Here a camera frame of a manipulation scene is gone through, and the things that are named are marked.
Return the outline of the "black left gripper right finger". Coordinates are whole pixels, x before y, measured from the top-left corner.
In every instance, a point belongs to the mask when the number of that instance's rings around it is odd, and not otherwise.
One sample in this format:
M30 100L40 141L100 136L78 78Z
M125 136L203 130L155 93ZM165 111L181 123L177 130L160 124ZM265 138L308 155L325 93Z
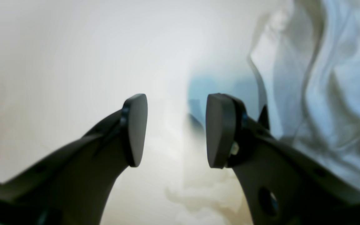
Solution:
M360 191L270 134L240 99L209 94L206 148L211 168L231 168L255 225L360 225Z

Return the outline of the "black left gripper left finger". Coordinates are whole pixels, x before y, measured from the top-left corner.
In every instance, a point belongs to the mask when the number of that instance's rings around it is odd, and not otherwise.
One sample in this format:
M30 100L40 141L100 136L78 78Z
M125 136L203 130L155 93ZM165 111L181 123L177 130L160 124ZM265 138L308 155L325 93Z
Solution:
M116 179L140 165L145 94L0 185L0 225L98 225Z

